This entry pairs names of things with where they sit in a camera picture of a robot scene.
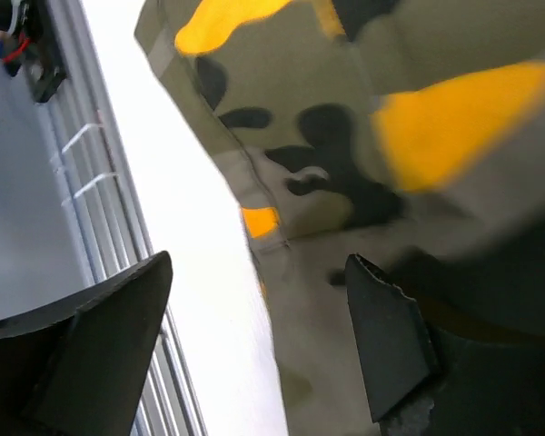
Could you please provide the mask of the yellow green camouflage trousers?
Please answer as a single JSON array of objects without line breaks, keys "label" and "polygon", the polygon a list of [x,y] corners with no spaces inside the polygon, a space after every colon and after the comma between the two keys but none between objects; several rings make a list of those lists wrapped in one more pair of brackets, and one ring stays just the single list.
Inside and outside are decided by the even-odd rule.
[{"label": "yellow green camouflage trousers", "polygon": [[545,1],[147,1],[134,35],[242,208],[291,435],[384,435],[352,254],[545,337]]}]

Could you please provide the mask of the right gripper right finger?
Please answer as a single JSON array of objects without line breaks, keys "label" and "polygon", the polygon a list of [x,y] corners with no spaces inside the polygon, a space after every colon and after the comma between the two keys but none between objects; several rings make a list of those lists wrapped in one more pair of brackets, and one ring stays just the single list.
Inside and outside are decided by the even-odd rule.
[{"label": "right gripper right finger", "polygon": [[545,337],[473,319],[348,257],[371,419],[384,435],[545,435]]}]

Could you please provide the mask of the aluminium rail frame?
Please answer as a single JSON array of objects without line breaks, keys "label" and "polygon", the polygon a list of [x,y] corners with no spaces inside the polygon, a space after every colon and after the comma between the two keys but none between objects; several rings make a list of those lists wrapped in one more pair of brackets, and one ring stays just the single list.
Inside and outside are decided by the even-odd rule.
[{"label": "aluminium rail frame", "polygon": [[[84,281],[101,282],[154,254],[84,10],[42,1],[66,78],[39,107]],[[207,430],[173,314],[165,312],[132,433]]]}]

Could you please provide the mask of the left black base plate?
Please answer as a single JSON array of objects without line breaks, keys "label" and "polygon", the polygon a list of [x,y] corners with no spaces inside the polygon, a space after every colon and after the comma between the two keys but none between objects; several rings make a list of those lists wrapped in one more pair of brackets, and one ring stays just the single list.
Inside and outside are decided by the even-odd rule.
[{"label": "left black base plate", "polygon": [[46,1],[0,0],[0,66],[12,77],[25,72],[35,102],[55,95],[67,73]]}]

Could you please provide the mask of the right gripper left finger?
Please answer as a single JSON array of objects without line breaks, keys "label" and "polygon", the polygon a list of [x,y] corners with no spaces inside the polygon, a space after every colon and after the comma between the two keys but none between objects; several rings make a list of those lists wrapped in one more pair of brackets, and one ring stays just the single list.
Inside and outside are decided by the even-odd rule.
[{"label": "right gripper left finger", "polygon": [[0,435],[127,435],[173,279],[168,252],[0,321]]}]

